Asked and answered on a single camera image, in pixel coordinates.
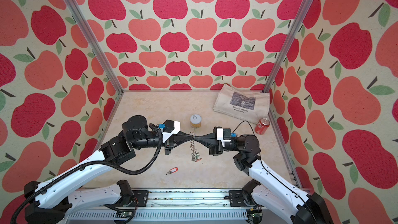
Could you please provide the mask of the metal car-shaped key holder plate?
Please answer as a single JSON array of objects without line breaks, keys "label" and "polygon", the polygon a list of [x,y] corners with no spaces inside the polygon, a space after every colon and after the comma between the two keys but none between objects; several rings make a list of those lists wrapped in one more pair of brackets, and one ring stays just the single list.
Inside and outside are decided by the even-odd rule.
[{"label": "metal car-shaped key holder plate", "polygon": [[198,150],[196,149],[196,142],[194,139],[190,141],[190,149],[191,149],[191,161],[192,162],[199,162],[202,158],[200,157],[200,154]]}]

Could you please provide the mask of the red framed tag with key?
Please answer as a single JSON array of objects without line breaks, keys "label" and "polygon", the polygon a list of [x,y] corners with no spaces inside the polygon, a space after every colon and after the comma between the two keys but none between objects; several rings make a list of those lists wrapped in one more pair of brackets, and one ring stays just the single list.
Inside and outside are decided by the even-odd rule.
[{"label": "red framed tag with key", "polygon": [[176,173],[178,171],[177,167],[171,168],[165,175],[171,175],[173,173]]}]

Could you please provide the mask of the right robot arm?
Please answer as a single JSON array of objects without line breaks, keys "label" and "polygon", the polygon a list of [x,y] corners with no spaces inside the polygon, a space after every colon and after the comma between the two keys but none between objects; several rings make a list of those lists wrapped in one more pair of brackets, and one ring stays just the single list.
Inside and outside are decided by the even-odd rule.
[{"label": "right robot arm", "polygon": [[236,167],[255,184],[248,190],[254,203],[269,209],[287,224],[333,223],[323,197],[292,185],[261,159],[255,135],[236,136],[229,129],[216,128],[211,134],[194,137],[194,141],[206,146],[212,156],[236,151],[233,157]]}]

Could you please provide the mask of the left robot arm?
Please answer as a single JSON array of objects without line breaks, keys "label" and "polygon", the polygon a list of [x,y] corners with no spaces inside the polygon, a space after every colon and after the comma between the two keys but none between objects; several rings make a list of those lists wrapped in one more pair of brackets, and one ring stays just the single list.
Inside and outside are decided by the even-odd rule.
[{"label": "left robot arm", "polygon": [[[74,212],[95,205],[129,204],[133,192],[126,180],[99,190],[80,188],[96,177],[114,169],[126,175],[140,175],[154,164],[162,149],[169,154],[176,146],[193,140],[193,135],[181,131],[180,122],[166,120],[162,124],[148,123],[135,115],[122,124],[122,131],[101,145],[87,159],[43,183],[32,181],[25,186],[25,200],[11,216],[10,223],[24,214],[29,224],[57,224]],[[122,164],[133,159],[136,150],[154,148],[150,161],[138,170],[128,170]]]}]

